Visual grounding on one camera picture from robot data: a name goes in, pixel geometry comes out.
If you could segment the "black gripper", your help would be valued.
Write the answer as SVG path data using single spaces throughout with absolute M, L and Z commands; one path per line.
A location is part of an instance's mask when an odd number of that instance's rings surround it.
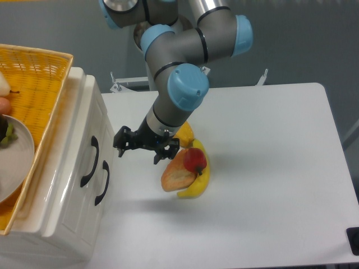
M 154 165 L 164 159 L 173 160 L 180 147 L 180 139 L 174 137 L 174 128 L 163 125 L 156 117 L 145 117 L 137 131 L 122 126 L 113 138 L 113 147 L 122 157 L 127 150 L 154 151 Z

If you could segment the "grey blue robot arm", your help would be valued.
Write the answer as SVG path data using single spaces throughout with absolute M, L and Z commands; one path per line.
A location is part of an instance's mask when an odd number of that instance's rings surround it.
M 235 15 L 226 1 L 191 1 L 197 25 L 174 29 L 179 20 L 177 1 L 100 1 L 110 27 L 149 24 L 140 49 L 158 90 L 158 97 L 136 131 L 123 126 L 113 146 L 154 151 L 154 162 L 173 159 L 180 147 L 176 133 L 202 103 L 209 80 L 201 66 L 247 52 L 253 44 L 250 21 Z

